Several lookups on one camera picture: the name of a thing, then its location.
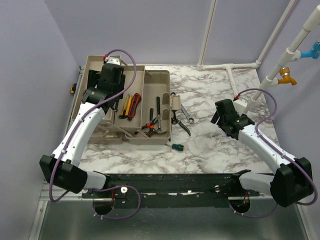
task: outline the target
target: white pipe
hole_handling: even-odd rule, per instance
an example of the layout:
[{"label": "white pipe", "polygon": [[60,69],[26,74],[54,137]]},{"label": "white pipe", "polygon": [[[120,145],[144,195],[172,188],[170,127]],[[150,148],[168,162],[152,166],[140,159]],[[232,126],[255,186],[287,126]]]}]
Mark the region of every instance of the white pipe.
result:
[{"label": "white pipe", "polygon": [[[299,47],[299,45],[303,42],[306,36],[318,26],[319,23],[320,23],[320,5],[318,5],[314,9],[314,11],[311,13],[311,15],[303,24],[303,29],[295,37],[291,45],[284,51],[284,53],[282,54],[282,56],[280,57],[280,59],[272,69],[272,71],[264,78],[264,80],[260,84],[260,87],[262,87],[262,89],[267,89],[268,87],[265,86],[266,82],[272,81],[276,77],[280,69],[284,67],[288,62],[294,59],[296,55],[296,50]],[[249,101],[244,110],[244,113],[247,113],[248,110],[255,105],[261,93],[262,93],[261,91],[257,91],[252,97],[249,98]]]},{"label": "white pipe", "polygon": [[205,52],[206,52],[206,48],[207,48],[207,45],[208,45],[208,39],[209,39],[209,35],[210,35],[211,26],[212,26],[212,23],[213,23],[213,20],[214,20],[217,1],[218,0],[211,0],[210,12],[209,12],[209,16],[208,16],[208,21],[206,23],[206,28],[205,28],[205,33],[204,33],[204,38],[203,38],[200,58],[199,58],[199,62],[198,62],[198,68],[199,68],[198,70],[202,69],[202,65],[204,63]]},{"label": "white pipe", "polygon": [[252,63],[225,63],[219,65],[206,65],[202,66],[202,70],[213,70],[213,69],[226,69],[227,67],[231,67],[232,69],[244,69],[244,68],[257,68],[257,64],[255,62]]},{"label": "white pipe", "polygon": [[234,94],[234,96],[237,96],[239,92],[238,92],[238,89],[237,89],[237,85],[236,85],[234,76],[232,75],[231,66],[227,65],[225,70],[228,73],[230,84],[231,84],[231,87],[232,87],[232,90],[233,90],[233,94]]},{"label": "white pipe", "polygon": [[291,0],[288,4],[288,6],[286,7],[286,9],[284,10],[281,18],[279,19],[279,22],[277,23],[277,25],[275,26],[273,32],[271,33],[271,36],[269,37],[268,41],[266,42],[262,52],[260,53],[258,59],[256,60],[256,62],[258,64],[261,64],[263,58],[265,57],[267,51],[269,50],[271,44],[273,43],[273,41],[275,40],[277,34],[279,33],[281,27],[283,26],[283,24],[285,23],[287,17],[289,16],[291,10],[294,8],[295,4],[298,2],[298,0]]}]

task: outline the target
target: beige toolbox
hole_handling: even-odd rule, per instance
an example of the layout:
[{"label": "beige toolbox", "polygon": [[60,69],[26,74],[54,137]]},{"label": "beige toolbox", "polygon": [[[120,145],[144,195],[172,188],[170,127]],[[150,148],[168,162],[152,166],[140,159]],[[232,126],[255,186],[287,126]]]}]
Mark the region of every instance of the beige toolbox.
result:
[{"label": "beige toolbox", "polygon": [[[78,91],[75,104],[71,113],[71,120],[74,120],[78,114],[83,92],[88,86],[89,70],[101,71],[103,66],[104,56],[88,56],[82,79],[78,83]],[[126,87],[132,80],[134,67],[122,62],[124,68]],[[172,131],[172,111],[180,109],[180,96],[170,95],[170,73],[167,70],[145,70],[145,66],[138,65],[135,81],[132,86],[123,94],[123,98],[119,101],[118,111],[115,112],[111,108],[108,110],[100,124],[95,128],[89,144],[121,144],[123,141],[129,141],[132,144],[166,144],[170,138]],[[137,106],[134,118],[120,119],[119,115],[122,112],[126,96],[135,93],[141,95],[141,101]],[[164,134],[153,134],[151,137],[146,137],[143,133],[149,129],[142,130],[142,127],[150,121],[150,108],[153,108],[153,118],[157,116],[157,100],[160,97],[160,120],[161,131]]]}]

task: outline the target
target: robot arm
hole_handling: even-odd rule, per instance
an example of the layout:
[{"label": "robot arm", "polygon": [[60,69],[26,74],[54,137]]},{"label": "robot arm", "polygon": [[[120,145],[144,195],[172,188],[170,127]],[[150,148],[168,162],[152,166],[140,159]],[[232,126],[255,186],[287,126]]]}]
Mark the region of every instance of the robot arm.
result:
[{"label": "robot arm", "polygon": [[293,159],[312,178],[311,164],[306,158],[296,158],[260,133],[282,154],[266,144],[257,134],[254,122],[245,114],[238,115],[231,99],[218,101],[215,106],[217,111],[211,122],[217,124],[229,137],[251,148],[274,174],[273,176],[249,170],[241,171],[238,181],[243,189],[271,195],[282,207],[287,207],[314,192],[305,176],[284,156]]},{"label": "robot arm", "polygon": [[119,61],[111,61],[102,66],[97,87],[88,88],[82,97],[79,112],[66,136],[50,156],[43,155],[40,159],[40,167],[46,181],[49,183],[58,157],[62,154],[58,168],[54,175],[53,184],[73,193],[79,193],[82,189],[102,189],[107,177],[99,172],[84,171],[78,168],[83,151],[90,136],[98,123],[119,99],[119,96],[98,108],[96,104],[121,92],[125,86],[124,69]]}]

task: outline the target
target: metal floor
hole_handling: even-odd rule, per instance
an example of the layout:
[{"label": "metal floor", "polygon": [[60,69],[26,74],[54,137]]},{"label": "metal floor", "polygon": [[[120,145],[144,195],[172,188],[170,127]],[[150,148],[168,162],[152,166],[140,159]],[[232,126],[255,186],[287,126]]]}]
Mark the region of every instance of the metal floor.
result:
[{"label": "metal floor", "polygon": [[[275,207],[272,199],[251,200],[248,214]],[[110,214],[127,215],[132,209]],[[126,220],[93,217],[91,201],[48,202],[40,240],[305,240],[298,208],[279,207],[267,218],[250,219],[229,208],[142,208]]]}]

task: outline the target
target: blue valve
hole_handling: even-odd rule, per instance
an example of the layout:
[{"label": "blue valve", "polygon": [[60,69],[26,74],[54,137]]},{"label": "blue valve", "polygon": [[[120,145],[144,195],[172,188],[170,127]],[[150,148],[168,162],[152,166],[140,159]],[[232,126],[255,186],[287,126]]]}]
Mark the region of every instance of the blue valve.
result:
[{"label": "blue valve", "polygon": [[312,49],[310,51],[305,51],[305,52],[301,52],[301,59],[302,58],[313,58],[313,59],[318,59],[320,55],[320,39],[318,39],[318,41],[316,41],[313,46]]}]

